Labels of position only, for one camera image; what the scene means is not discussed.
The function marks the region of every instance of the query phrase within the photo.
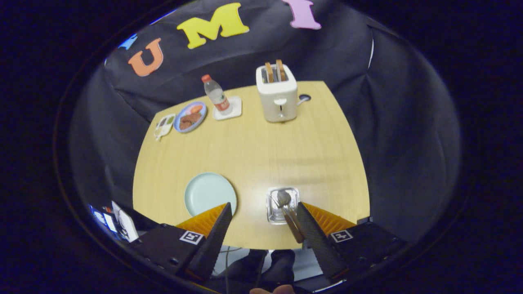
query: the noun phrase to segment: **water bottle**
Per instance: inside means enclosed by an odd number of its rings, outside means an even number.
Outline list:
[[[216,106],[216,109],[221,113],[221,115],[228,115],[232,111],[232,106],[229,104],[229,100],[227,100],[227,97],[223,93],[222,87],[218,85],[216,81],[211,79],[211,76],[206,74],[203,77],[201,77],[201,81],[203,82],[203,89],[205,90],[205,94],[209,96],[209,99],[211,99],[214,106]]]

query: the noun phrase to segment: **letter m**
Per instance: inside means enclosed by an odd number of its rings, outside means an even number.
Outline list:
[[[201,34],[211,40],[216,40],[218,31],[222,28],[221,36],[229,37],[239,35],[249,31],[248,26],[244,26],[238,14],[240,3],[229,3],[218,7],[212,15],[211,21],[206,21],[201,18],[193,17],[182,22],[178,27],[179,30],[184,30],[189,44],[189,49],[196,48],[205,44],[205,38],[200,38]]]

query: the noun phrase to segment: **finger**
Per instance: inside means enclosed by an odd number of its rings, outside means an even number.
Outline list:
[[[251,291],[249,291],[249,294],[271,294],[271,293],[267,292],[263,289],[260,289],[260,288],[255,288],[255,289],[252,289]]]
[[[274,289],[273,294],[294,294],[294,289],[291,285],[281,285]]]

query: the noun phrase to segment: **toaster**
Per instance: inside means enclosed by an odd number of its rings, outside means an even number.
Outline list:
[[[285,81],[280,81],[276,64],[271,64],[274,82],[267,80],[265,66],[256,69],[256,87],[263,106],[265,119],[270,122],[287,121],[298,114],[298,85],[290,69],[283,64]]]

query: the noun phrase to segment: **wooden table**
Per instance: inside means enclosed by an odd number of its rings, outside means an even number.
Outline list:
[[[184,204],[187,183],[203,172],[223,175],[233,185],[238,207],[224,245],[256,249],[300,248],[286,225],[267,221],[270,187],[293,186],[300,200],[356,223],[370,214],[369,191],[354,135],[324,82],[298,82],[295,120],[264,119],[256,86],[225,91],[240,96],[240,117],[216,121],[207,96],[160,111],[143,140],[134,171],[133,205],[148,218],[172,225],[191,217]],[[155,141],[160,118],[202,101],[208,113],[190,133],[171,132]]]

